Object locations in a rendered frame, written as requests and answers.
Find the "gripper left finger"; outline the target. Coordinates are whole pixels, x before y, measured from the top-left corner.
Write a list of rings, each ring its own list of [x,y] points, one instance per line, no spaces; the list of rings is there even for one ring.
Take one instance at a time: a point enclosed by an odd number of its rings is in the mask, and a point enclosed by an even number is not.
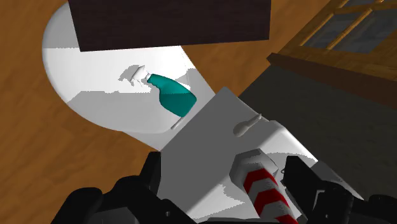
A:
[[[96,187],[71,192],[50,224],[88,224],[95,213],[126,207],[139,224],[196,224],[169,199],[157,197],[161,180],[161,153],[148,154],[138,176],[126,176],[103,193]]]

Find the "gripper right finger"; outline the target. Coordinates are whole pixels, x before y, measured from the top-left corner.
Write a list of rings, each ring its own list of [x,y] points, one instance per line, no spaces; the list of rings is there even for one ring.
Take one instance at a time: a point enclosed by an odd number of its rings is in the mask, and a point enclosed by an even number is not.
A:
[[[342,185],[322,180],[298,156],[288,156],[283,185],[294,198],[306,224],[397,224],[397,199],[355,197]]]

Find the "red striped white can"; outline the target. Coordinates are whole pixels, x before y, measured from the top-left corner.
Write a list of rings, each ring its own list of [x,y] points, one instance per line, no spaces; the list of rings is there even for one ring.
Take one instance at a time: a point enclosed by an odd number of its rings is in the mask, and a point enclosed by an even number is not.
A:
[[[229,176],[247,194],[263,221],[298,224],[275,179],[278,170],[274,161],[258,148],[237,154]]]

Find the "teal spray bottle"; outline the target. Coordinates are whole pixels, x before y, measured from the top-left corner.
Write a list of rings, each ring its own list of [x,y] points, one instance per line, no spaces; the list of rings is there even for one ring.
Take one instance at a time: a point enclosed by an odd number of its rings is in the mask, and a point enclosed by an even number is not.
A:
[[[181,118],[190,112],[197,101],[195,95],[185,86],[165,76],[150,74],[145,66],[139,66],[131,79],[141,85],[143,85],[142,80],[146,80],[147,83],[156,87],[159,90],[160,104]]]

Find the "wooden framed window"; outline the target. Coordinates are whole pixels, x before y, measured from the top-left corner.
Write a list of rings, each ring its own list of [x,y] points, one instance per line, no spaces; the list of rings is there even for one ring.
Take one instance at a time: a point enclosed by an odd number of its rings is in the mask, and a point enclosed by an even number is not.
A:
[[[267,59],[397,109],[397,0],[330,0]]]

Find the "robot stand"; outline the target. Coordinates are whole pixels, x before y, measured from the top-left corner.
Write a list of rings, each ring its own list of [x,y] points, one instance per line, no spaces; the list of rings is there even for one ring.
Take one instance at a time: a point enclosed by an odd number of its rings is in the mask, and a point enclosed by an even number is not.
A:
[[[271,0],[68,0],[82,52],[267,40]]]

